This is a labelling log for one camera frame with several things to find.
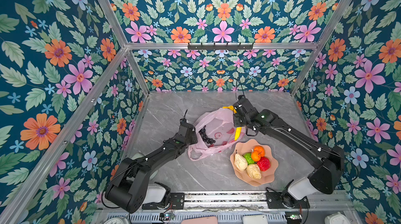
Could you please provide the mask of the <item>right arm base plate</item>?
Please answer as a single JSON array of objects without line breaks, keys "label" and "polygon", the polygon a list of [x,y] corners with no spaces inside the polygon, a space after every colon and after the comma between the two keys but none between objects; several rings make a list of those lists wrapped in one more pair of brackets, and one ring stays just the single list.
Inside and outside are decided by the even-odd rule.
[{"label": "right arm base plate", "polygon": [[297,200],[288,192],[276,192],[266,189],[266,202],[269,209],[309,209],[310,204],[307,197]]}]

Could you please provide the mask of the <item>green fake custard apple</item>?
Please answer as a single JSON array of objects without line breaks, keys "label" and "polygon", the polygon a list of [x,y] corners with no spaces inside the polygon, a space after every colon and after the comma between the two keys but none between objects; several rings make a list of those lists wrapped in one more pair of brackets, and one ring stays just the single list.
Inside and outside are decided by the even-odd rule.
[{"label": "green fake custard apple", "polygon": [[255,161],[252,159],[252,153],[245,153],[243,157],[245,158],[247,164],[255,164]]}]

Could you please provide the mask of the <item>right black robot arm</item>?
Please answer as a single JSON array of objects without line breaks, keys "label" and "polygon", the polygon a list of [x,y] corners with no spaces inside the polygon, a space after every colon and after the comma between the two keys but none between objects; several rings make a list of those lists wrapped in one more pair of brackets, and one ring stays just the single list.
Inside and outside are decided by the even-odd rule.
[{"label": "right black robot arm", "polygon": [[340,182],[345,169],[344,150],[339,146],[332,148],[319,143],[287,124],[270,110],[259,112],[246,98],[238,96],[233,104],[235,127],[245,128],[247,136],[255,137],[259,133],[270,136],[284,143],[303,159],[309,162],[314,170],[306,177],[291,181],[278,194],[278,201],[286,208],[294,208],[298,203],[307,200],[316,192],[332,194]]}]

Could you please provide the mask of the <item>pale round fake fruit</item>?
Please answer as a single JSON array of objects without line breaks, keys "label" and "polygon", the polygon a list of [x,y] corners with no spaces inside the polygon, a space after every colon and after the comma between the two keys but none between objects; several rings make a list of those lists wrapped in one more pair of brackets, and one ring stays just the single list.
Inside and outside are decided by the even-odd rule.
[{"label": "pale round fake fruit", "polygon": [[236,153],[234,156],[234,166],[239,170],[239,171],[244,171],[248,167],[247,160],[240,154]]}]

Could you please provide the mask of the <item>orange fake fruit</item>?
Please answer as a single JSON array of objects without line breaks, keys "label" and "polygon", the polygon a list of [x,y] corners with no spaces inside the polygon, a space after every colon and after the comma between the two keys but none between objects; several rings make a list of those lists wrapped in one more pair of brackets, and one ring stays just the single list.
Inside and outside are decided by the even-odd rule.
[{"label": "orange fake fruit", "polygon": [[265,149],[262,146],[255,146],[253,151],[260,153],[262,157],[265,156]]},{"label": "orange fake fruit", "polygon": [[262,157],[261,154],[258,153],[258,152],[256,152],[256,151],[253,151],[253,152],[251,153],[251,159],[252,159],[254,162],[260,161],[261,157]]}]

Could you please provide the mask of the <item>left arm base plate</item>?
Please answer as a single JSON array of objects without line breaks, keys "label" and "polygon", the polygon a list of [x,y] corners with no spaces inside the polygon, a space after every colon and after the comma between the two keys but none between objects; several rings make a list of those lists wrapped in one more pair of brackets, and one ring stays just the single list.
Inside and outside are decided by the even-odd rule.
[{"label": "left arm base plate", "polygon": [[185,194],[169,193],[159,203],[147,203],[142,205],[143,210],[168,210],[168,209],[184,209]]}]

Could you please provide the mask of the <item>beige fake potato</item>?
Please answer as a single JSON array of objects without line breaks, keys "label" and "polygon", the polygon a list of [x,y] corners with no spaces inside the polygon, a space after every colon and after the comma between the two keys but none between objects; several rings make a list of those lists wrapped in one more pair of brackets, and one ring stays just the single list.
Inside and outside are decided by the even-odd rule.
[{"label": "beige fake potato", "polygon": [[259,180],[262,178],[261,170],[256,163],[248,165],[248,167],[246,168],[246,172],[248,176],[252,179]]}]

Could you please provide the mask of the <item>pink plastic bag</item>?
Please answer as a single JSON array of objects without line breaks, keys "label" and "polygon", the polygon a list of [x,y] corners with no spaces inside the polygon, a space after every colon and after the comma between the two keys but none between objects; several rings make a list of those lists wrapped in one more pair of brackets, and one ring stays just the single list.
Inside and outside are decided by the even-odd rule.
[{"label": "pink plastic bag", "polygon": [[[216,142],[207,145],[201,138],[199,131],[206,126],[206,134]],[[229,109],[219,108],[212,112],[206,112],[195,122],[197,143],[190,145],[188,149],[189,159],[201,160],[208,156],[221,153],[241,140],[245,135],[242,127],[240,138],[235,141],[235,127],[233,124],[233,113]]]}]

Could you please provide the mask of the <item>red fake fruit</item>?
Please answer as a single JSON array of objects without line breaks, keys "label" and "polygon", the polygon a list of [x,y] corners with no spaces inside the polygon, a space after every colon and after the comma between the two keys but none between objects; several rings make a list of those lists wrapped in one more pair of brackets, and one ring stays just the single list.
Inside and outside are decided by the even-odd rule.
[{"label": "red fake fruit", "polygon": [[266,157],[261,157],[256,164],[262,172],[267,171],[271,167],[270,160]]}]

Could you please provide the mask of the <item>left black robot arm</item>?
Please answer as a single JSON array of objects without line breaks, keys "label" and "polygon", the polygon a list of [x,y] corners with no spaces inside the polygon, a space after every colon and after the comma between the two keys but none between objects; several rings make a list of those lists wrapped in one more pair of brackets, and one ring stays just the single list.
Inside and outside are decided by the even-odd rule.
[{"label": "left black robot arm", "polygon": [[141,158],[125,158],[120,163],[105,190],[105,199],[130,214],[136,212],[145,203],[150,176],[196,143],[196,128],[182,118],[178,132],[165,140],[160,148]]}]

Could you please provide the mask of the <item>dark purple fake grapes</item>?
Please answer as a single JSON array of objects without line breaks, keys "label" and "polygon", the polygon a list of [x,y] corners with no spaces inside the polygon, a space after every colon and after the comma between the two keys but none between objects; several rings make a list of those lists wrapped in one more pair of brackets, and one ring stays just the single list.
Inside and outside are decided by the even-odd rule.
[{"label": "dark purple fake grapes", "polygon": [[215,144],[215,140],[211,137],[208,137],[206,134],[206,126],[204,126],[200,131],[199,134],[202,138],[202,140],[207,144],[207,145],[214,145]]}]

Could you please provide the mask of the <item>yellow fake banana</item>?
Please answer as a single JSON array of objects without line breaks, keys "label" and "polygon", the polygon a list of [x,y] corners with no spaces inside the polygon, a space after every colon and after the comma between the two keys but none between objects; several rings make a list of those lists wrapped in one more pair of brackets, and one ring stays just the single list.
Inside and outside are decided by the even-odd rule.
[{"label": "yellow fake banana", "polygon": [[237,110],[234,106],[227,106],[223,107],[224,109],[229,109],[233,113],[233,124],[235,129],[235,141],[237,141],[240,138],[242,127],[238,124],[238,113]]}]

